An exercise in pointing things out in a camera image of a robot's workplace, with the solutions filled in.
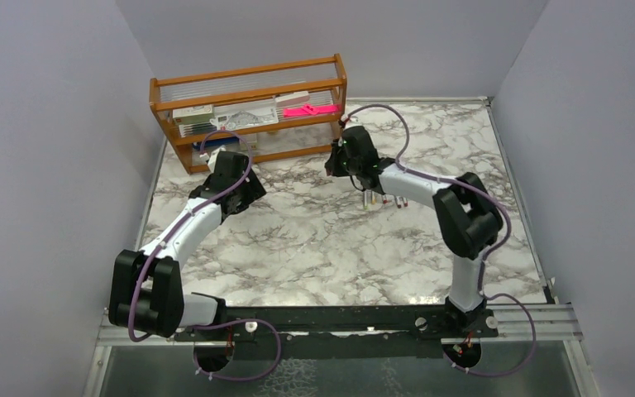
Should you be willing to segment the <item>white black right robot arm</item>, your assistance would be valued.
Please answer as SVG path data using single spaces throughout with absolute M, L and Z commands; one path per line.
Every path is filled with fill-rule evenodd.
M 473 330 L 485 318 L 484 258 L 504 225 L 480 178 L 473 173 L 453 179 L 407 170 L 395 159 L 379 156 L 363 126 L 348 127 L 332 141 L 325 169 L 329 176 L 357 179 L 365 190 L 411 200 L 435 211 L 453 259 L 444 325 L 457 337 Z

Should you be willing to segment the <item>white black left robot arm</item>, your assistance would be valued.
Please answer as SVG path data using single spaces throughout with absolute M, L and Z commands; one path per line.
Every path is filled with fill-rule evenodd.
M 132 341 L 170 337 L 192 326 L 210 340 L 226 331 L 225 300 L 186 294 L 181 273 L 211 232 L 265 196 L 251 161 L 246 154 L 215 151 L 211 174 L 189 193 L 174 221 L 142 248 L 117 255 L 107 317 L 111 324 L 127 328 Z

